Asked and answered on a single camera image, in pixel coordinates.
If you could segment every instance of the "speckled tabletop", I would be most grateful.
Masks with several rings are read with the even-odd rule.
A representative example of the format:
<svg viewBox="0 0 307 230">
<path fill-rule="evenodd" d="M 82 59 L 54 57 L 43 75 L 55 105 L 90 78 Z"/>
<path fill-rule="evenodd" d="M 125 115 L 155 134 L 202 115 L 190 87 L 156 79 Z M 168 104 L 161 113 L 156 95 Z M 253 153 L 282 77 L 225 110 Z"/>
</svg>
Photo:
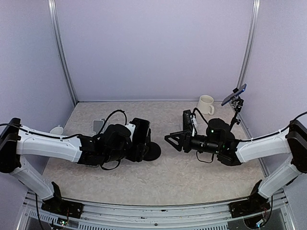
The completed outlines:
<svg viewBox="0 0 307 230">
<path fill-rule="evenodd" d="M 71 114 L 64 134 L 82 133 L 92 136 L 94 119 L 106 118 L 112 111 L 126 111 L 128 121 L 134 117 L 149 120 L 152 141 L 162 149 L 161 157 L 151 162 L 122 160 L 112 171 L 90 168 L 69 161 L 51 158 L 44 176 L 61 188 L 62 196 L 85 201 L 122 205 L 183 205 L 222 201 L 250 194 L 254 184 L 263 179 L 258 160 L 240 166 L 222 165 L 216 159 L 212 164 L 199 162 L 195 151 L 178 152 L 164 136 L 181 131 L 182 112 L 193 109 L 197 102 L 112 102 L 79 103 Z M 221 118 L 230 123 L 234 114 L 230 105 L 215 103 L 215 114 L 208 119 Z M 199 134 L 206 124 L 197 117 Z M 122 114 L 111 117 L 110 123 L 124 123 Z M 236 138 L 246 138 L 240 126 L 234 126 Z M 202 153 L 201 160 L 211 155 Z M 115 162 L 105 164 L 112 168 Z"/>
</svg>

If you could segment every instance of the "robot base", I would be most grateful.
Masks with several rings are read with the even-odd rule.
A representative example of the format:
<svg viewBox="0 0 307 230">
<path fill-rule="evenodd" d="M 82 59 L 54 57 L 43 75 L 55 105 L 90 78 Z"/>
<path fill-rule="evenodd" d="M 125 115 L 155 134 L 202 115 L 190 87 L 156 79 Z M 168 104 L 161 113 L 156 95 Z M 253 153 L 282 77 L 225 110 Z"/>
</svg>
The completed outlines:
<svg viewBox="0 0 307 230">
<path fill-rule="evenodd" d="M 149 143 L 148 153 L 145 154 L 143 160 L 144 161 L 154 161 L 161 156 L 161 148 L 157 143 L 150 142 Z"/>
<path fill-rule="evenodd" d="M 262 212 L 266 208 L 269 210 L 271 205 L 268 203 L 268 199 L 258 194 L 258 187 L 262 180 L 258 181 L 251 192 L 251 195 L 247 200 L 232 202 L 229 204 L 231 217 L 243 217 L 254 213 Z"/>
<path fill-rule="evenodd" d="M 42 205 L 42 210 L 44 211 L 77 219 L 80 219 L 82 209 L 83 204 L 67 200 L 62 200 L 59 205 L 57 205 L 56 203 L 54 203 L 54 205 L 43 203 Z"/>
<path fill-rule="evenodd" d="M 83 204 L 74 201 L 63 200 L 59 186 L 54 182 L 51 183 L 54 189 L 54 196 L 49 200 L 43 201 L 42 210 L 65 217 L 80 219 L 83 210 Z"/>
</svg>

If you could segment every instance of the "white wall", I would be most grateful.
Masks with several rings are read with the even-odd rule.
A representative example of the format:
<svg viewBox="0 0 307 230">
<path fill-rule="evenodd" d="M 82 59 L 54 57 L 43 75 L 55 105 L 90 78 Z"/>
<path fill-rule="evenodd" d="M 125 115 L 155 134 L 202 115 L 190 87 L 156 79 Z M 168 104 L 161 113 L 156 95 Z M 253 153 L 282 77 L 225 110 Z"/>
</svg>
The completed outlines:
<svg viewBox="0 0 307 230">
<path fill-rule="evenodd" d="M 49 131 L 65 124 L 72 110 L 47 1 L 0 1 L 0 123 L 19 117 L 24 125 Z M 47 162 L 28 159 L 40 172 Z M 14 228 L 26 192 L 0 173 L 0 229 Z"/>
<path fill-rule="evenodd" d="M 249 0 L 57 1 L 80 101 L 222 100 L 236 85 Z"/>
<path fill-rule="evenodd" d="M 276 131 L 307 110 L 307 1 L 262 0 L 247 71 L 244 121 L 254 137 Z M 307 116 L 300 121 L 307 126 Z M 274 171 L 286 156 L 265 159 Z M 307 177 L 285 188 L 299 230 L 307 229 Z"/>
</svg>

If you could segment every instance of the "white arm segment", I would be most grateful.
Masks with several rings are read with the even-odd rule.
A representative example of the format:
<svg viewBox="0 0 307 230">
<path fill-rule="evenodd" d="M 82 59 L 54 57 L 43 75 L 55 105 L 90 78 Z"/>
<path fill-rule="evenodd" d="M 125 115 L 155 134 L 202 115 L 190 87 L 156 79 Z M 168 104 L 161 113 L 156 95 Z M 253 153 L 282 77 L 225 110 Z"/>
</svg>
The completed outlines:
<svg viewBox="0 0 307 230">
<path fill-rule="evenodd" d="M 24 129 L 54 136 L 54 137 L 65 137 L 61 135 L 55 135 L 50 133 L 45 133 L 30 129 L 29 127 L 23 126 Z M 18 155 L 38 155 L 46 157 L 55 157 L 65 159 L 71 162 L 78 162 L 82 151 L 80 151 L 81 142 L 77 137 L 70 139 L 52 139 L 41 137 L 35 134 L 28 134 L 23 131 L 19 131 L 18 135 L 21 137 L 21 140 L 17 142 L 17 154 Z"/>
<path fill-rule="evenodd" d="M 51 182 L 44 179 L 43 176 L 32 167 L 24 156 L 20 156 L 20 164 L 21 168 L 16 168 L 10 173 L 10 175 L 37 193 L 42 200 L 52 198 L 54 189 Z"/>
<path fill-rule="evenodd" d="M 272 137 L 251 142 L 240 142 L 237 146 L 236 155 L 240 162 L 244 163 L 261 157 L 291 153 L 288 141 L 285 138 L 288 132 L 289 129 L 286 129 Z M 278 169 L 260 183 L 258 193 L 262 197 L 271 197 L 280 188 L 302 174 L 295 165 L 291 164 L 292 159 L 293 156 L 290 154 Z"/>
<path fill-rule="evenodd" d="M 262 197 L 271 197 L 280 188 L 302 174 L 295 165 L 291 164 L 292 158 L 292 155 L 290 155 L 278 169 L 260 183 L 258 193 Z"/>
<path fill-rule="evenodd" d="M 250 142 L 240 142 L 236 151 L 239 161 L 245 163 L 257 158 L 281 153 L 291 153 L 287 139 L 285 138 L 288 132 L 289 129 L 286 129 L 284 132 L 272 137 Z"/>
</svg>

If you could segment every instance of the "table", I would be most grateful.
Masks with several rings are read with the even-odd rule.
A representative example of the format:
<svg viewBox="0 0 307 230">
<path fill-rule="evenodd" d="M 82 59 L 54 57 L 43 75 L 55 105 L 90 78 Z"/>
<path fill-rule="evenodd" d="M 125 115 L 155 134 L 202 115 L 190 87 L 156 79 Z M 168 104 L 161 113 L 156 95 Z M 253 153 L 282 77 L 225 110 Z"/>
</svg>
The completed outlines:
<svg viewBox="0 0 307 230">
<path fill-rule="evenodd" d="M 240 166 L 225 166 L 216 159 L 212 164 L 197 161 L 195 151 L 178 152 L 164 136 L 180 131 L 182 112 L 193 109 L 197 102 L 108 102 L 79 103 L 64 127 L 64 134 L 82 133 L 92 136 L 94 119 L 106 118 L 112 111 L 126 111 L 134 117 L 149 120 L 152 141 L 161 147 L 161 157 L 151 162 L 122 160 L 112 171 L 90 168 L 69 161 L 50 158 L 44 176 L 57 183 L 63 197 L 84 201 L 121 205 L 184 205 L 216 202 L 248 196 L 257 181 L 263 179 L 258 160 Z M 230 123 L 234 114 L 230 105 L 214 103 L 215 114 L 207 119 L 221 118 Z M 206 124 L 198 116 L 199 134 Z M 110 123 L 124 123 L 122 114 L 111 117 Z M 236 138 L 246 138 L 241 126 L 234 126 Z M 210 154 L 202 153 L 209 161 Z M 115 162 L 104 165 L 113 167 Z"/>
</svg>

